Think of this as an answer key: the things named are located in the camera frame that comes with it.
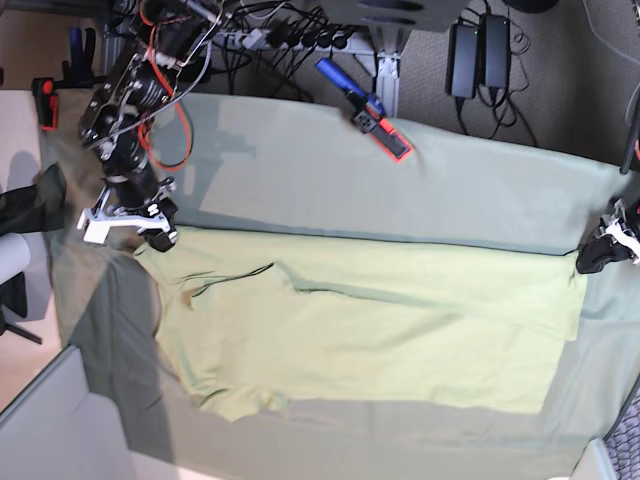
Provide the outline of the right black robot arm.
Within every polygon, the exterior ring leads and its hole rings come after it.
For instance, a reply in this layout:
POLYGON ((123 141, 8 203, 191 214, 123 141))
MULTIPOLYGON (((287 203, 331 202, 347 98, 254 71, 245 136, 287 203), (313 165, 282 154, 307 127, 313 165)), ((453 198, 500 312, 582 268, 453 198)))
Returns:
POLYGON ((159 252, 175 245, 175 180, 156 171, 171 174, 186 162, 155 159, 151 130, 168 109, 186 117, 181 100, 204 75, 198 73, 185 89, 178 86, 180 75, 196 55, 211 54, 223 14, 221 1, 137 2, 131 38, 79 123, 81 144, 99 159, 103 182, 96 203, 79 217, 85 242, 102 245, 111 230, 133 228, 159 252))

